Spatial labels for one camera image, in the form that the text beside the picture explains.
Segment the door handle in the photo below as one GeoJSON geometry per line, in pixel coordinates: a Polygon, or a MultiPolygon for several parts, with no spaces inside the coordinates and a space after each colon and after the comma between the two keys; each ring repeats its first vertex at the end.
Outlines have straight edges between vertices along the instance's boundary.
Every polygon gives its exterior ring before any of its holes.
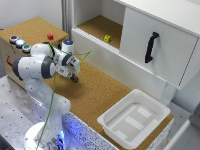
{"type": "Polygon", "coordinates": [[[146,52],[146,55],[145,55],[145,63],[146,64],[153,60],[153,57],[151,56],[151,52],[152,52],[152,49],[153,49],[154,39],[156,39],[158,37],[159,37],[159,34],[156,33],[156,32],[153,32],[152,36],[149,39],[147,52],[146,52]]]}

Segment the red cap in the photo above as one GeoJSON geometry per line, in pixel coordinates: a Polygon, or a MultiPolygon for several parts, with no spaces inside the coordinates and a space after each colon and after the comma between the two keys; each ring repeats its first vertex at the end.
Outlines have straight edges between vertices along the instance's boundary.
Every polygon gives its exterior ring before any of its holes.
{"type": "Polygon", "coordinates": [[[47,38],[48,38],[49,40],[53,40],[53,34],[47,34],[47,38]]]}

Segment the white drawer front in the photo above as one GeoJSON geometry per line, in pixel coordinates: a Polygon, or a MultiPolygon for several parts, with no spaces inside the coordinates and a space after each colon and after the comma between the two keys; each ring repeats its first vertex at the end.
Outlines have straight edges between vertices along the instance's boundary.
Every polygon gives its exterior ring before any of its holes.
{"type": "Polygon", "coordinates": [[[196,42],[197,37],[191,34],[126,8],[120,54],[177,86],[196,42]],[[158,33],[159,37],[154,40],[151,53],[153,60],[145,63],[148,42],[153,32],[158,33]]]}

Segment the cork surface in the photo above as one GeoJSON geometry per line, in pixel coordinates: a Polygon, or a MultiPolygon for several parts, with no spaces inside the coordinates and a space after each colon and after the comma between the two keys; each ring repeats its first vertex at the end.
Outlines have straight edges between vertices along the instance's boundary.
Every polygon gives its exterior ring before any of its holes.
{"type": "MultiPolygon", "coordinates": [[[[72,113],[120,150],[123,150],[120,145],[105,134],[103,127],[97,122],[97,118],[130,93],[131,89],[87,62],[81,64],[81,71],[77,76],[79,77],[79,82],[73,83],[70,79],[64,78],[57,73],[56,93],[65,96],[71,101],[70,111],[72,113]]],[[[53,78],[45,80],[52,88],[53,81],[53,78]]],[[[173,115],[170,114],[136,150],[145,150],[172,119],[173,115]]]]}
{"type": "Polygon", "coordinates": [[[24,39],[26,44],[34,45],[42,42],[51,43],[68,34],[42,18],[35,17],[0,31],[0,37],[8,43],[12,35],[24,39]],[[48,40],[47,34],[49,33],[54,35],[53,40],[48,40]]]}
{"type": "Polygon", "coordinates": [[[85,32],[104,41],[104,37],[109,35],[111,37],[110,45],[120,48],[122,25],[117,24],[103,16],[98,16],[83,24],[77,26],[85,32]]]}

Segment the white plastic bin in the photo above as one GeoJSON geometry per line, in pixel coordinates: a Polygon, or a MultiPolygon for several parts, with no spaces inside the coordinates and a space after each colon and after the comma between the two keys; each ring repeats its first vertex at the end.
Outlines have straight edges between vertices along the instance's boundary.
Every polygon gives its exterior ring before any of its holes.
{"type": "Polygon", "coordinates": [[[169,113],[169,108],[136,89],[97,120],[122,147],[136,149],[169,113]]]}

